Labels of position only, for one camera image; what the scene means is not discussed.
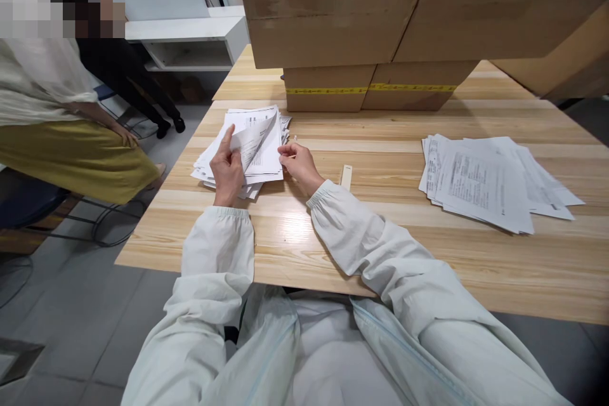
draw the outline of woman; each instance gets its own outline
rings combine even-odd
[[[99,106],[63,38],[0,40],[0,163],[114,204],[158,185],[165,168]]]

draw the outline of light wood tabletop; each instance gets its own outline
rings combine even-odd
[[[181,248],[214,193],[190,177],[228,108],[277,104],[287,114],[281,69],[257,70],[248,46],[142,217],[117,263],[180,270]],[[552,103],[537,100],[482,61],[438,112],[290,113],[291,138],[308,147],[322,176],[337,182],[353,166],[351,191],[375,212],[407,227],[492,311],[609,324],[609,150]],[[515,236],[445,213],[417,188],[421,138],[510,136],[585,206],[575,221],[533,215],[535,235]],[[254,281],[373,296],[345,277],[317,238],[306,197],[288,177],[240,200],[255,231]]]

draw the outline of white cabinet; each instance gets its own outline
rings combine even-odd
[[[127,22],[125,38],[146,47],[149,71],[229,71],[249,43],[243,7],[209,12],[209,18]]]

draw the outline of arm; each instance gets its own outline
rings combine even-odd
[[[231,206],[241,187],[229,129],[215,161],[216,204]],[[182,276],[129,375],[123,405],[197,405],[226,364],[223,326],[239,314],[254,278],[254,230],[247,211],[208,207],[184,242]]]
[[[490,404],[568,404],[527,348],[470,295],[448,264],[405,228],[324,182],[307,149],[282,148],[282,164],[311,196],[313,226],[332,258],[346,274],[361,275],[440,363]]]
[[[7,39],[6,43],[27,75],[58,103],[109,128],[124,146],[138,145],[135,136],[99,106],[75,44],[66,38]]]

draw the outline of black shoe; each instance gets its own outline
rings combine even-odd
[[[162,124],[158,125],[159,129],[157,130],[157,138],[165,138],[165,135],[167,135],[167,131],[169,130],[169,128],[171,128],[171,124],[168,122],[163,122]]]
[[[184,125],[184,119],[182,119],[181,117],[174,119],[173,124],[176,126],[176,132],[178,133],[182,133],[186,129],[186,126]]]

